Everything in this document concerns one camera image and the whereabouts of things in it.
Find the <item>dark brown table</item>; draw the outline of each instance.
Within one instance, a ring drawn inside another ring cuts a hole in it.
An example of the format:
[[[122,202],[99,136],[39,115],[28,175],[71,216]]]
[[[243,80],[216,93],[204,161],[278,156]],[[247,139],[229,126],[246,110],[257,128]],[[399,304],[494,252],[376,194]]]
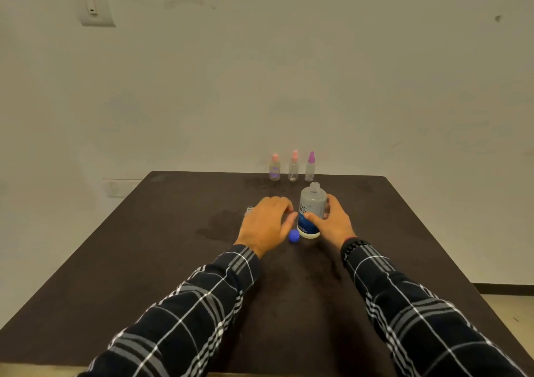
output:
[[[400,270],[452,301],[528,374],[534,361],[385,177],[317,175],[356,232]],[[0,361],[87,365],[113,335],[235,241],[249,205],[301,178],[151,172],[0,331]],[[262,260],[212,371],[393,375],[362,299],[322,238],[284,242]]]

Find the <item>clear plastic bottle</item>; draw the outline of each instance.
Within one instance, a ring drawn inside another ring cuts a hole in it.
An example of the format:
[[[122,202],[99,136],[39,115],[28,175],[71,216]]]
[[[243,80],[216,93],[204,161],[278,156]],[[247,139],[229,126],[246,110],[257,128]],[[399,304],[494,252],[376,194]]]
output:
[[[271,163],[269,164],[269,179],[280,180],[280,160],[278,154],[272,154]]]
[[[298,179],[298,152],[293,151],[291,156],[290,169],[288,171],[287,177],[290,179],[290,182],[296,182]]]
[[[311,182],[308,187],[305,187],[301,192],[301,201],[298,207],[298,233],[304,238],[313,239],[319,236],[318,228],[308,221],[304,214],[306,212],[313,212],[320,219],[325,213],[325,205],[327,200],[326,192],[321,188],[317,182]]]
[[[307,182],[313,181],[315,175],[315,152],[310,152],[310,158],[308,158],[308,163],[306,164],[306,174],[304,175],[304,180]]]

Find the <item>renu bottle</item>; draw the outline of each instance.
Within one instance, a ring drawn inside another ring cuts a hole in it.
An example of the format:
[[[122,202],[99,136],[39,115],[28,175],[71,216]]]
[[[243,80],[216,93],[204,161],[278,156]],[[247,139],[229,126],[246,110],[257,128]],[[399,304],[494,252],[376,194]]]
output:
[[[298,233],[308,239],[317,238],[319,229],[310,221],[304,218],[306,212],[313,212],[320,219],[323,218],[326,205],[326,192],[321,188],[318,182],[311,182],[301,192],[301,202],[298,207]]]

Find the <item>black plaid shirt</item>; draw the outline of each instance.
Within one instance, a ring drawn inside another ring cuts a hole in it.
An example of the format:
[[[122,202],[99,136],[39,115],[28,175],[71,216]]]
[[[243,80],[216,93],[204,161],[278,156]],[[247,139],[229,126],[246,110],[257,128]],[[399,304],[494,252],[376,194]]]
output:
[[[450,302],[350,239],[341,256],[398,375],[524,376]],[[234,245],[116,334],[80,377],[198,376],[259,277],[259,259]]]

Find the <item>left hand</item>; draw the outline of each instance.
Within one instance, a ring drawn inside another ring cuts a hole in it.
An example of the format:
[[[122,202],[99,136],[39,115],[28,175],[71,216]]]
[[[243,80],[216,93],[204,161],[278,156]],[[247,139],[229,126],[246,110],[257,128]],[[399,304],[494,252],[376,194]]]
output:
[[[282,224],[282,216],[287,216]],[[297,218],[286,197],[264,197],[254,210],[244,216],[235,245],[246,245],[261,257],[286,239]]]

